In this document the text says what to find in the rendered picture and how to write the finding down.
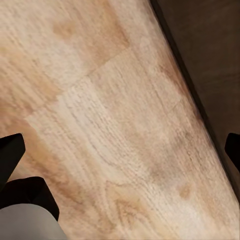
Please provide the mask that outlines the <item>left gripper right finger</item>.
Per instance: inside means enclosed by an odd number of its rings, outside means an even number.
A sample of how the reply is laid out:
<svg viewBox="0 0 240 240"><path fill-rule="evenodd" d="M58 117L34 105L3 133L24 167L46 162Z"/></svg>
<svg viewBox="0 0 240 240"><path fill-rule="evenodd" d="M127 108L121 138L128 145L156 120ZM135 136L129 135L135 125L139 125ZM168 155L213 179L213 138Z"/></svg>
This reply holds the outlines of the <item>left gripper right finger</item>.
<svg viewBox="0 0 240 240"><path fill-rule="evenodd" d="M224 151L240 172L240 134L232 132L228 134Z"/></svg>

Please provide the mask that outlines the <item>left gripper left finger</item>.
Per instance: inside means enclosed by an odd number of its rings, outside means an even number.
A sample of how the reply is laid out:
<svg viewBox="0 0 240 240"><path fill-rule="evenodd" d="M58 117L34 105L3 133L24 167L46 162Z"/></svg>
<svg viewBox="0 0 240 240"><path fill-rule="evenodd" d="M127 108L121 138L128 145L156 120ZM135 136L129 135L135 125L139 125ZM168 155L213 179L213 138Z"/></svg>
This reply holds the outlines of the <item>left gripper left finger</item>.
<svg viewBox="0 0 240 240"><path fill-rule="evenodd" d="M0 192L26 152L21 133L0 138Z"/></svg>

